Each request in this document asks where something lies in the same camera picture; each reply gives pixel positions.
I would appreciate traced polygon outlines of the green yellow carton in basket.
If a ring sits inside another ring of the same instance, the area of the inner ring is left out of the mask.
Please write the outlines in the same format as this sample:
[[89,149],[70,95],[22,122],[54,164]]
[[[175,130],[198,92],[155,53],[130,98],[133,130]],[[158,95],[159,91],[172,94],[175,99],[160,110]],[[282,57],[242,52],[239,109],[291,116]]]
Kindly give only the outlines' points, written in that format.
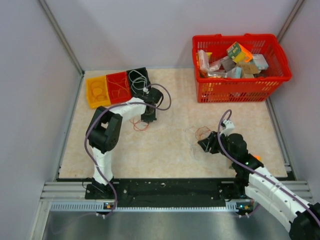
[[248,63],[253,59],[253,54],[237,41],[227,48],[226,53],[236,64],[240,62]]

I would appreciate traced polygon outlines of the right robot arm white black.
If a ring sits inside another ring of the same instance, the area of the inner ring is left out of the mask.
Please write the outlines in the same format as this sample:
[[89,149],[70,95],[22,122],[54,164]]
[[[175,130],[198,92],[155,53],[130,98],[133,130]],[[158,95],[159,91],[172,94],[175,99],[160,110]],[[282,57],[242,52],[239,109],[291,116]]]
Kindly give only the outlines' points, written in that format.
[[287,230],[292,240],[320,238],[320,204],[312,204],[293,193],[249,153],[243,136],[213,131],[198,145],[206,153],[222,154],[232,161],[236,172],[233,192],[239,198],[253,199]]

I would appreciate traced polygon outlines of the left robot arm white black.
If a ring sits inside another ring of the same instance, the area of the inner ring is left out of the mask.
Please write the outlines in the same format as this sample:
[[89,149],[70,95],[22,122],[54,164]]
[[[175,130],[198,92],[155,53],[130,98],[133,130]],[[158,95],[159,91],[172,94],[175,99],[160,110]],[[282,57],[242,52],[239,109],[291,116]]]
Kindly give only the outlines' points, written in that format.
[[122,123],[134,117],[140,117],[147,124],[156,121],[156,109],[163,99],[163,93],[152,87],[124,103],[109,108],[99,106],[95,110],[85,134],[84,147],[95,167],[91,186],[102,198],[109,198],[114,191],[110,183],[114,177],[112,153],[119,141]]

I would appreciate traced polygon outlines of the red plastic bin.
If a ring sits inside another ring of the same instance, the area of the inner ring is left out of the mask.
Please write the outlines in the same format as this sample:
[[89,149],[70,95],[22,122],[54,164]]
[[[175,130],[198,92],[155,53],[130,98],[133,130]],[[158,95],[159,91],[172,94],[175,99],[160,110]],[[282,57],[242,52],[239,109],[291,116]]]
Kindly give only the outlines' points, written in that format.
[[120,104],[132,98],[125,71],[107,74],[106,83],[111,104]]

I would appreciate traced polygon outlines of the red shopping basket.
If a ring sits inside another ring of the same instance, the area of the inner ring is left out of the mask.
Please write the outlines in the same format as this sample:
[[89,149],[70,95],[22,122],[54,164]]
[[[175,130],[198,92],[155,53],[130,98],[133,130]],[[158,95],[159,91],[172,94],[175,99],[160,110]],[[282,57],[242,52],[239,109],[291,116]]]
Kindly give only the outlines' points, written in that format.
[[[264,76],[257,78],[214,78],[201,74],[198,50],[211,53],[214,60],[227,55],[227,48],[238,42],[253,54],[262,54],[268,63]],[[196,97],[199,103],[262,102],[280,85],[292,78],[287,57],[275,35],[195,35],[192,38],[192,60]]]

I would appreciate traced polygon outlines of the black plastic bin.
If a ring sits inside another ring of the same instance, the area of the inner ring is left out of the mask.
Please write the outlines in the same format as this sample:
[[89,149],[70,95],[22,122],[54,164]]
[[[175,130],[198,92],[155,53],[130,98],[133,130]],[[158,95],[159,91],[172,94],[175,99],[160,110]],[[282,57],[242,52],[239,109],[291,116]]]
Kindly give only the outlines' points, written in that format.
[[144,99],[150,90],[150,79],[146,67],[126,71],[129,90],[133,98]]

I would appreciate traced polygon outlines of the light blue box in basket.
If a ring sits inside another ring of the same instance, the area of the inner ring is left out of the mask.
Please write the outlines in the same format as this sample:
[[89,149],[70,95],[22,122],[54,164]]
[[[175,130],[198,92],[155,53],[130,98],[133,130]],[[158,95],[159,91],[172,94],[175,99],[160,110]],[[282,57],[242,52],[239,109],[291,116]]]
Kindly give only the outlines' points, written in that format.
[[269,65],[263,54],[253,54],[252,62],[255,64],[259,71],[265,71],[269,68]]

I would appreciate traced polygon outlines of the pink white packet in basket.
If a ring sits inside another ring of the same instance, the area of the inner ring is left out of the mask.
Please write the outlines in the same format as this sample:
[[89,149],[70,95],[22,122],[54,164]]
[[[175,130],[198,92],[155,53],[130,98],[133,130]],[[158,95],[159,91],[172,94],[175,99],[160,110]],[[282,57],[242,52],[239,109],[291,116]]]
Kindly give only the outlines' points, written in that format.
[[208,52],[205,52],[202,49],[198,50],[197,54],[198,54],[199,69],[207,73],[210,70],[209,59],[211,54]]

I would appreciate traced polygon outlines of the brown cardboard box in basket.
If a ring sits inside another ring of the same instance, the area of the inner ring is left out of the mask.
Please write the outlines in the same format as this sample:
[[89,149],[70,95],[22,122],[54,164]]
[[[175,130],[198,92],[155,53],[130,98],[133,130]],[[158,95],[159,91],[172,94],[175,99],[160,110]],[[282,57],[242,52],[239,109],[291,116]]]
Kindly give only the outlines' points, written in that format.
[[242,79],[251,79],[260,73],[260,70],[252,62],[239,62],[236,64],[236,66],[241,68]]

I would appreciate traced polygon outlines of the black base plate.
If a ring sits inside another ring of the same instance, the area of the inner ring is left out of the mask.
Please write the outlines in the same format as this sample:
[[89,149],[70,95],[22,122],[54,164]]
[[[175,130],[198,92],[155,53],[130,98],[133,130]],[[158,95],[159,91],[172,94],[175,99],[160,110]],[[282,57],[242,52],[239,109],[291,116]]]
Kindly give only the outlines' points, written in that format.
[[85,199],[117,200],[119,208],[224,207],[235,202],[247,210],[254,204],[232,178],[114,178],[111,185],[92,180]]

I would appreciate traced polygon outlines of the yellow plastic bin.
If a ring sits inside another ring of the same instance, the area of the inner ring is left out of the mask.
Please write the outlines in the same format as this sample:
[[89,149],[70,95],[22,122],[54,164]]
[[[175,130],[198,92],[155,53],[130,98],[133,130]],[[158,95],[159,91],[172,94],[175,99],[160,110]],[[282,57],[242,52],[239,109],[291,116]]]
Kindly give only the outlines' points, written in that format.
[[86,79],[86,99],[91,109],[110,106],[107,78],[105,75]]

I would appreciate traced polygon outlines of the green orange carton on table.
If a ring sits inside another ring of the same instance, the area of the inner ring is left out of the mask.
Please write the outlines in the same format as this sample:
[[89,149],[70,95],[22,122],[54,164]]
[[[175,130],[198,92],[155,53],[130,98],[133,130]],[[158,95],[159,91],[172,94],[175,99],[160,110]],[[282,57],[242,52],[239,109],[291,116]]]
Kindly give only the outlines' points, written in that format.
[[[260,163],[261,163],[261,157],[258,155],[254,155],[253,156],[255,159],[257,159]],[[229,169],[234,169],[234,167],[232,166],[232,163],[229,165]]]

